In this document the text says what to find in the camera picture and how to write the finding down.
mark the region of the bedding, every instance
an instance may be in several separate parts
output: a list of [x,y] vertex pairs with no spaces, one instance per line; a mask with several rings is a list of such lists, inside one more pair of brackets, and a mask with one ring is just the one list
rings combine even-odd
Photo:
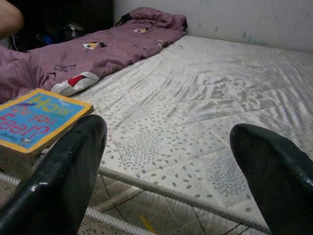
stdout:
[[312,157],[312,72],[310,53],[184,36],[75,98],[108,124],[102,175],[266,231],[229,132],[262,126]]
[[0,47],[0,103],[35,88],[73,95],[183,36],[183,15],[141,7],[119,26],[20,53]]

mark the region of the quilted mattress cover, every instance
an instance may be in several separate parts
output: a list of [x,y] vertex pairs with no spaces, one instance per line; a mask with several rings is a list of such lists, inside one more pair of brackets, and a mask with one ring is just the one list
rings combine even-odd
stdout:
[[93,103],[108,124],[100,172],[264,224],[229,132],[239,123],[259,125],[311,158],[312,73],[310,53],[184,36],[74,98]]

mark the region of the mattress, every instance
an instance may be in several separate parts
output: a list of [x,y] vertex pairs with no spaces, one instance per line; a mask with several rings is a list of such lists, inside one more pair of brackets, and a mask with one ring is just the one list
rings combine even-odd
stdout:
[[229,133],[262,126],[312,157],[312,72],[310,53],[184,36],[74,98],[107,122],[100,174],[265,228]]

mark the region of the purple blanket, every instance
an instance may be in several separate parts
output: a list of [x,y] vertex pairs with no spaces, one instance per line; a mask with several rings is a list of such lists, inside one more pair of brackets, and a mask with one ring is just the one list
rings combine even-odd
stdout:
[[178,40],[186,18],[142,7],[118,25],[29,53],[0,47],[0,103],[35,88],[73,95]]

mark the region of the skin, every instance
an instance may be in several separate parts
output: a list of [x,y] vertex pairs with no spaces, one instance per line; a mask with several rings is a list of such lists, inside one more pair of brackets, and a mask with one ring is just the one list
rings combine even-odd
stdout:
[[6,0],[0,0],[0,39],[18,33],[24,25],[22,13]]

